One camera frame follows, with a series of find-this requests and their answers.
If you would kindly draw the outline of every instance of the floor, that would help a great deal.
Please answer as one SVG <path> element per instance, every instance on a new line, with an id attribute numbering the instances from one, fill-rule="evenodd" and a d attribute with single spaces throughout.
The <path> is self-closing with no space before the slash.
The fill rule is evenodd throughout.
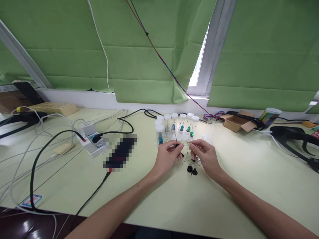
<path id="1" fill-rule="evenodd" d="M 85 219 L 85 217 L 77 216 L 74 221 L 74 225 L 79 225 Z M 74 215 L 57 215 L 56 220 L 57 226 L 54 239 L 63 239 L 70 233 Z M 134 233 L 136 232 L 137 228 L 137 226 L 122 223 L 114 232 L 111 239 L 134 239 Z M 0 207 L 0 238 L 51 239 L 53 238 L 53 232 L 53 216 L 34 215 L 16 209 Z M 208 237 L 175 232 L 173 233 L 173 238 L 208 239 Z"/>

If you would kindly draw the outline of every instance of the hand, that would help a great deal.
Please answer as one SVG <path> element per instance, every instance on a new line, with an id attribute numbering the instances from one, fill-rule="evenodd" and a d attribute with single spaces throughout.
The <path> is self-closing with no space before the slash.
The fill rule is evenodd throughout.
<path id="1" fill-rule="evenodd" d="M 202 139 L 198 139 L 190 141 L 189 148 L 191 149 L 192 159 L 196 160 L 196 155 L 200 158 L 205 172 L 211 179 L 216 180 L 224 172 L 218 163 L 214 146 Z"/>
<path id="2" fill-rule="evenodd" d="M 182 154 L 180 153 L 184 147 L 184 144 L 177 141 L 179 144 L 176 148 L 176 140 L 171 140 L 165 144 L 159 146 L 157 158 L 152 171 L 157 176 L 163 176 L 168 170 L 170 170 L 177 158 L 179 163 L 182 163 Z"/>

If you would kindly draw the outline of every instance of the green window blind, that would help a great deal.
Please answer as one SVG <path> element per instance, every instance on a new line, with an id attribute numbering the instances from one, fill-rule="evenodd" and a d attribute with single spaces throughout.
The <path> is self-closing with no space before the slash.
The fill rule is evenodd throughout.
<path id="1" fill-rule="evenodd" d="M 16 76 L 22 79 L 29 74 L 0 40 L 0 85 L 11 84 Z"/>
<path id="2" fill-rule="evenodd" d="M 319 89 L 319 1 L 237 2 L 208 106 L 302 112 Z"/>
<path id="3" fill-rule="evenodd" d="M 187 89 L 216 0 L 134 0 L 154 46 Z M 119 102 L 187 100 L 125 0 L 91 0 Z M 106 59 L 86 0 L 2 0 L 0 18 L 57 89 L 108 92 Z"/>

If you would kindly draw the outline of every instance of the light green desk surface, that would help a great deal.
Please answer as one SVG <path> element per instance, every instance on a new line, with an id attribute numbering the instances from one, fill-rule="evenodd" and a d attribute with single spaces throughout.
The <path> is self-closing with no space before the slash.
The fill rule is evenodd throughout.
<path id="1" fill-rule="evenodd" d="M 82 118 L 92 120 L 110 113 L 111 110 L 80 109 L 69 116 L 71 121 Z M 154 119 L 144 113 L 127 120 L 133 125 L 138 141 L 126 168 L 112 172 L 97 195 L 80 213 L 89 216 L 103 204 L 133 186 L 153 167 L 157 155 Z M 117 130 L 120 122 L 109 119 L 96 124 L 99 132 Z M 51 117 L 45 127 L 67 124 L 64 118 Z M 195 138 L 200 138 L 204 123 L 198 123 Z M 55 134 L 66 127 L 48 130 Z M 5 126 L 0 133 L 11 131 Z M 127 124 L 122 131 L 129 131 Z M 245 188 L 288 214 L 302 225 L 319 235 L 319 175 L 301 159 L 283 153 L 269 136 L 258 132 L 234 133 L 220 126 L 215 136 L 215 147 L 222 168 Z M 33 130 L 25 130 L 0 140 L 1 159 L 24 152 Z M 39 136 L 31 149 L 43 146 L 50 137 Z M 107 169 L 103 168 L 106 155 L 95 159 L 76 146 L 68 155 L 47 164 L 35 173 L 35 194 L 43 198 L 36 204 L 40 209 L 75 214 L 100 185 Z M 41 156 L 39 163 L 50 157 L 51 146 Z M 19 174 L 32 167 L 39 150 L 27 154 Z M 21 155 L 0 164 L 0 187 L 10 181 Z M 154 187 L 125 223 L 185 232 L 217 238 L 266 238 L 254 222 L 241 210 L 232 198 L 195 164 L 197 176 L 190 178 L 184 165 L 175 163 L 173 169 Z M 22 202 L 29 195 L 30 177 L 14 185 L 14 197 Z M 8 194 L 0 206 L 14 207 Z"/>

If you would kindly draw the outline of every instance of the cardboard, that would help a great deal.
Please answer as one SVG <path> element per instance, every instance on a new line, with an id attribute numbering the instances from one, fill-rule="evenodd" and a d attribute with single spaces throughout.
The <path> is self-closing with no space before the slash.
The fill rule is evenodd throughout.
<path id="1" fill-rule="evenodd" d="M 245 116 L 254 116 L 254 114 L 251 114 L 244 110 L 240 110 L 238 113 Z M 221 118 L 225 120 L 223 126 L 235 133 L 237 133 L 241 129 L 245 130 L 246 132 L 249 132 L 257 127 L 255 123 L 234 115 L 224 115 L 221 116 Z"/>
<path id="2" fill-rule="evenodd" d="M 19 106 L 31 106 L 32 103 L 14 86 L 0 86 L 0 113 L 9 114 Z"/>
<path id="3" fill-rule="evenodd" d="M 71 103 L 44 102 L 38 105 L 33 105 L 30 108 L 36 111 L 46 112 L 48 114 L 57 113 L 64 116 L 69 116 L 78 111 L 75 104 Z"/>

